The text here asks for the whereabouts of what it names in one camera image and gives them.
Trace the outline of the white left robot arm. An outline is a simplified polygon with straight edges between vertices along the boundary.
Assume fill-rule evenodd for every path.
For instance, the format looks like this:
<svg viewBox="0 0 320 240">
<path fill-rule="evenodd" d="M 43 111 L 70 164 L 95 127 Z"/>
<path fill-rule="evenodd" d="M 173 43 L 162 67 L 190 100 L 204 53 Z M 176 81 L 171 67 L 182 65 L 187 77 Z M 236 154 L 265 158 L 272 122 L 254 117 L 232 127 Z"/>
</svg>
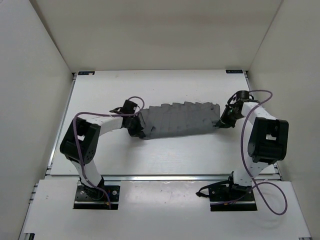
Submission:
<svg viewBox="0 0 320 240">
<path fill-rule="evenodd" d="M 141 107 L 130 97 L 123 106 L 112 109 L 108 113 L 79 112 L 77 113 L 60 144 L 60 152 L 76 168 L 84 192 L 93 200 L 109 198 L 105 189 L 104 178 L 98 173 L 94 162 L 99 138 L 109 132 L 127 129 L 131 137 L 144 138 L 141 124 Z"/>
</svg>

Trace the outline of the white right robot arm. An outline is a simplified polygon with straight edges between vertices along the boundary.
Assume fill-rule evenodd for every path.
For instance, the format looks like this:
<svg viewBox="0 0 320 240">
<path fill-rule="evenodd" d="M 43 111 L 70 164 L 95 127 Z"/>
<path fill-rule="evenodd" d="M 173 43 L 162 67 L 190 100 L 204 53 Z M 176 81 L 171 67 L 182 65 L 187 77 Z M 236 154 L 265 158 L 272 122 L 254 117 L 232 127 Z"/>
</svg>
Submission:
<svg viewBox="0 0 320 240">
<path fill-rule="evenodd" d="M 253 179 L 262 170 L 286 156 L 289 123 L 269 114 L 263 103 L 255 100 L 249 91 L 237 91 L 227 101 L 215 125 L 219 129 L 233 128 L 237 120 L 244 118 L 240 136 L 243 168 L 233 171 L 228 177 L 224 195 L 229 200 L 236 200 L 242 192 L 248 192 Z"/>
</svg>

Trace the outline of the grey pleated skirt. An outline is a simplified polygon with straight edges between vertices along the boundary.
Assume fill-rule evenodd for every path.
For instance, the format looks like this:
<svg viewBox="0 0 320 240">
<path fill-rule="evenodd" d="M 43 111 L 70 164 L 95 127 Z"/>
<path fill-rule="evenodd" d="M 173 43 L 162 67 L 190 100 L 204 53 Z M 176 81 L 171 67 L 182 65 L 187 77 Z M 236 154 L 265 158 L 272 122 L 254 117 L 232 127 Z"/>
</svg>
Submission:
<svg viewBox="0 0 320 240">
<path fill-rule="evenodd" d="M 220 105 L 212 102 L 163 103 L 138 115 L 143 140 L 211 134 L 220 119 Z"/>
</svg>

